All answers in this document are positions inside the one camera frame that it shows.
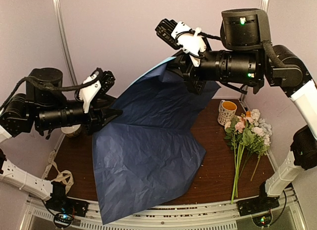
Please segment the blue wrapping paper sheet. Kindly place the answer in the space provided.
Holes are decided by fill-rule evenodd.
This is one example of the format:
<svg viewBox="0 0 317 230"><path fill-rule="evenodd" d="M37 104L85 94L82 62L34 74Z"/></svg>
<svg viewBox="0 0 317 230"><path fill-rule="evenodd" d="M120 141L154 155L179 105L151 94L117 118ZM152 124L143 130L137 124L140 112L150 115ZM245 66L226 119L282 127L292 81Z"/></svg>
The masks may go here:
<svg viewBox="0 0 317 230"><path fill-rule="evenodd" d="M164 60L131 83L113 104L122 115L93 135L103 224L184 195L204 159L191 127L219 85L192 94L166 67Z"/></svg>

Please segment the blue hydrangea flower bunch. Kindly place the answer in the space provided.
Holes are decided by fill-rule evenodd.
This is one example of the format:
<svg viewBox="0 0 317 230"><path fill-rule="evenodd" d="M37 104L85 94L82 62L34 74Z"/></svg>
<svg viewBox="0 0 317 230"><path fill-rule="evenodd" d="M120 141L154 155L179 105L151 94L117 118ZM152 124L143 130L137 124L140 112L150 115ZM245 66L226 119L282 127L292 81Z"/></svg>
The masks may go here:
<svg viewBox="0 0 317 230"><path fill-rule="evenodd" d="M234 115L224 125L226 144L234 154L234 181L231 203L238 197L239 178L252 155L257 155L258 163L270 148L272 127L261 117L258 109Z"/></svg>

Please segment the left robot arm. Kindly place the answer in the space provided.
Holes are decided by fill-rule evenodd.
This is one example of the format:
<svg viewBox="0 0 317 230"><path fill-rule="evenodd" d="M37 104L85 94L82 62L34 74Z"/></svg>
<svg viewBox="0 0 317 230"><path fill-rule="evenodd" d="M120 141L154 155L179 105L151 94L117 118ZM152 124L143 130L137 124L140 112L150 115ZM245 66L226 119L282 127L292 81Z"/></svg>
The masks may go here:
<svg viewBox="0 0 317 230"><path fill-rule="evenodd" d="M19 84L25 85L25 92L14 89L0 107L1 142L32 131L49 138L54 130L75 125L92 135L122 114L111 107L114 97L108 91L115 83L111 71L96 68L79 85L63 86L62 82L62 72L52 67L35 68L23 77ZM5 154L0 156L0 181L60 212L74 209L65 183L38 178L13 164Z"/></svg>

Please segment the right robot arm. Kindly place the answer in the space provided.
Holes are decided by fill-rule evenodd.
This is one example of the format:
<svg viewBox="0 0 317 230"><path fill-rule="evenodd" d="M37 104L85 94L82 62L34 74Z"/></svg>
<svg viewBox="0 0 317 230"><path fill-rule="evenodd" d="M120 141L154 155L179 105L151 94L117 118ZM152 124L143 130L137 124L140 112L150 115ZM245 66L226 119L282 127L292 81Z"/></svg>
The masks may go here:
<svg viewBox="0 0 317 230"><path fill-rule="evenodd" d="M258 197L241 200L241 216L279 206L284 188L301 171L317 165L317 88L304 63L283 45L271 43L268 15L257 8L222 12L220 40L223 50L212 51L209 34L184 22L163 20L157 35L177 50L169 70L181 76L187 89L202 93L207 81L218 81L240 93L244 87L258 92L268 82L280 87L306 121L294 134L287 158L260 186Z"/></svg>

